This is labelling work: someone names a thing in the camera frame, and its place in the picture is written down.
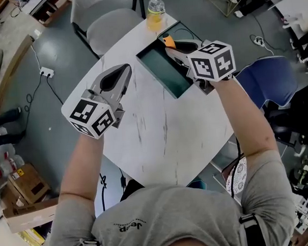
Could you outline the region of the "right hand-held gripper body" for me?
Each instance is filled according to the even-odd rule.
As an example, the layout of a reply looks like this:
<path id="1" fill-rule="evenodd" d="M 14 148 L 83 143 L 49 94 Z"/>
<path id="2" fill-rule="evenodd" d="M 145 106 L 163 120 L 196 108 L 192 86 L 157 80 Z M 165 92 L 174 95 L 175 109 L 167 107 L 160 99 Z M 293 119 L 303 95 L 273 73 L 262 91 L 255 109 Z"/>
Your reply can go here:
<path id="1" fill-rule="evenodd" d="M 236 71 L 232 46 L 220 41 L 203 41 L 200 49 L 190 52 L 186 62 L 177 62 L 187 68 L 186 76 L 206 95 L 214 87 L 211 82 L 228 80 Z"/>

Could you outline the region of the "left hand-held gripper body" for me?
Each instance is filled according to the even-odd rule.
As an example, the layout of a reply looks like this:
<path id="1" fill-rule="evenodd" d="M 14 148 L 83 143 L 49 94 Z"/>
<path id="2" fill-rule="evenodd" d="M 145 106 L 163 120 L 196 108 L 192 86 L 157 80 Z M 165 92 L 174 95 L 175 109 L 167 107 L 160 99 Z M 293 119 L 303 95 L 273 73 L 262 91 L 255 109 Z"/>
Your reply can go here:
<path id="1" fill-rule="evenodd" d="M 79 133 L 99 139 L 110 127 L 118 128 L 125 113 L 115 97 L 115 93 L 86 89 L 64 103 L 62 114 Z"/>

